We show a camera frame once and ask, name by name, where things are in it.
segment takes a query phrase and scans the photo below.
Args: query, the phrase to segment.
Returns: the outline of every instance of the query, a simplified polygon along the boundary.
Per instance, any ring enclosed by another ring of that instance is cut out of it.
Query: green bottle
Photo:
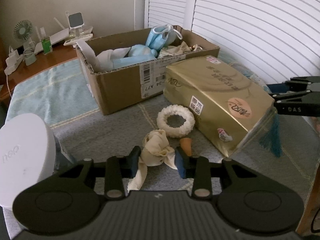
[[[47,36],[45,34],[45,31],[44,31],[44,27],[40,28],[40,32],[41,32],[41,35],[42,35],[42,48],[43,48],[43,54],[48,54],[50,52],[52,52],[52,45],[51,45],[51,41],[50,41],[50,36]]]

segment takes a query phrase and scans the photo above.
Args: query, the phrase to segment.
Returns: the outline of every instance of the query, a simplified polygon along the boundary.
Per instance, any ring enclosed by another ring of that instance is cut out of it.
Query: orange round sticker
[[[241,98],[231,98],[228,100],[230,113],[235,118],[251,119],[252,111],[249,104]]]

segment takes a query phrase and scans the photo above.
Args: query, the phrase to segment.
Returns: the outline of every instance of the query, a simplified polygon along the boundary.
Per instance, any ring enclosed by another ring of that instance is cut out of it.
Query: tassel
[[[280,157],[282,154],[280,133],[279,133],[279,116],[275,115],[270,130],[259,140],[259,144],[270,150],[276,157]]]

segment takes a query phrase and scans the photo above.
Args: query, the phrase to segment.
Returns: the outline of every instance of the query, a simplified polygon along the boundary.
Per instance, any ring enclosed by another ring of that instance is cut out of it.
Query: cardboard box
[[[104,115],[114,113],[161,93],[164,88],[165,67],[168,64],[192,57],[218,55],[220,48],[217,45],[210,43],[191,31],[182,29],[180,26],[175,26],[174,28],[182,34],[183,41],[188,46],[191,47],[198,44],[203,50],[190,52],[181,56],[156,59],[103,73],[94,73],[92,66],[88,64],[79,47],[76,48],[82,72],[87,83],[90,84],[92,94],[99,109]],[[87,43],[94,50],[95,54],[98,55],[107,49],[127,48],[136,44],[146,44],[150,30],[149,28],[114,34],[95,38],[87,41]],[[181,42],[181,40],[176,39],[172,45],[178,46]],[[145,73],[149,74],[149,78],[144,78]]]
[[[274,114],[268,93],[213,56],[167,66],[164,95],[172,104],[189,107],[196,127],[227,157]]]

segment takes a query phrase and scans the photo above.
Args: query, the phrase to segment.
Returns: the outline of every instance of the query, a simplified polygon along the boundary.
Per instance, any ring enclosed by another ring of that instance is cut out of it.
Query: white shutter
[[[146,0],[145,28],[157,25],[183,26],[187,0]]]
[[[320,75],[320,0],[196,0],[192,31],[267,83]]]

